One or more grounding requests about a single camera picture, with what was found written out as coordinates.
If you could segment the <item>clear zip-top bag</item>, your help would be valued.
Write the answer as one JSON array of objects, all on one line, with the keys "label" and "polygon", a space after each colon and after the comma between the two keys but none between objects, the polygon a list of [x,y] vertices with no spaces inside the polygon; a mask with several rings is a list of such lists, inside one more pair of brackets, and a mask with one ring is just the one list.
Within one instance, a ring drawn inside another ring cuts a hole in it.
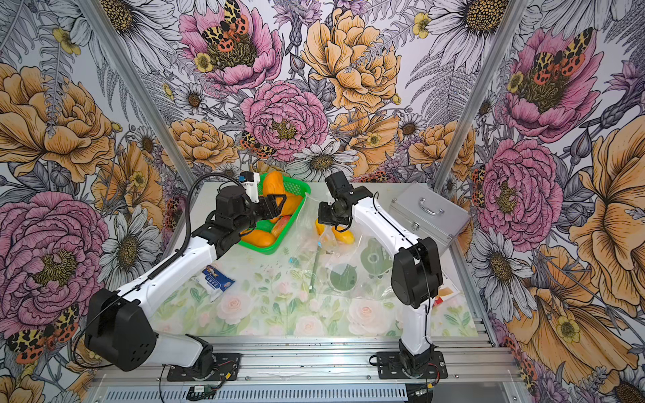
[{"label": "clear zip-top bag", "polygon": [[317,224],[318,200],[306,196],[287,234],[288,266],[306,292],[314,295],[382,301],[394,297],[393,259],[380,242],[356,224],[342,240]]}]

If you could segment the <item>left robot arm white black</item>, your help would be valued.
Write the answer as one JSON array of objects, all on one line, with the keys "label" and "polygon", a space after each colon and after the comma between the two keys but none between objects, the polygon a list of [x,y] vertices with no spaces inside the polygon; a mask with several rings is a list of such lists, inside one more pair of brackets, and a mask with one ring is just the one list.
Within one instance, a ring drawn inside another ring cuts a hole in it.
[{"label": "left robot arm white black", "polygon": [[90,300],[85,347],[124,372],[142,365],[182,368],[205,379],[215,368],[213,346],[191,335],[156,332],[149,323],[161,304],[184,283],[223,257],[257,223],[276,218],[287,201],[283,191],[261,196],[257,174],[221,175],[228,185],[218,191],[203,225],[186,225],[181,247],[140,277]]}]

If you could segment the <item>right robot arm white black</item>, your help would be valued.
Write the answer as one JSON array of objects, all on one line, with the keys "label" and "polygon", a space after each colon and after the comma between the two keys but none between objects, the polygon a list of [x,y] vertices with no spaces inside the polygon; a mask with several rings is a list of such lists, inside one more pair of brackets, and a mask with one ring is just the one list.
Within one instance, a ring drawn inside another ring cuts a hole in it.
[{"label": "right robot arm white black", "polygon": [[406,375],[419,378],[438,366],[430,335],[433,304],[443,285],[438,245],[404,228],[381,207],[375,194],[364,186],[353,186],[345,174],[336,172],[325,183],[334,201],[319,204],[319,223],[338,232],[358,223],[391,255],[391,289],[405,306],[399,360]]}]

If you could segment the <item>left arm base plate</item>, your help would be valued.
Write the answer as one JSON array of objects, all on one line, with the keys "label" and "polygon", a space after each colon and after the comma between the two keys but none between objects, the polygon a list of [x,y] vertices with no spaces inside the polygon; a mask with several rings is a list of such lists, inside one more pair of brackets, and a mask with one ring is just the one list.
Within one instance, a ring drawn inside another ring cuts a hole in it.
[{"label": "left arm base plate", "polygon": [[240,370],[241,354],[212,354],[199,359],[193,367],[171,366],[166,375],[169,382],[220,382],[235,381]]}]

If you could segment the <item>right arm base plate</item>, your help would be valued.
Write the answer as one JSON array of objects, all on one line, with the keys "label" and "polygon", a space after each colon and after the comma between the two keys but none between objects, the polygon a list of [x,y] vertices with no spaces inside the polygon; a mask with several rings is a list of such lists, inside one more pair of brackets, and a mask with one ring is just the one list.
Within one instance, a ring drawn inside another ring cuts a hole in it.
[{"label": "right arm base plate", "polygon": [[434,350],[410,356],[398,352],[379,352],[369,358],[380,379],[430,379],[448,378],[448,368],[443,353]]}]

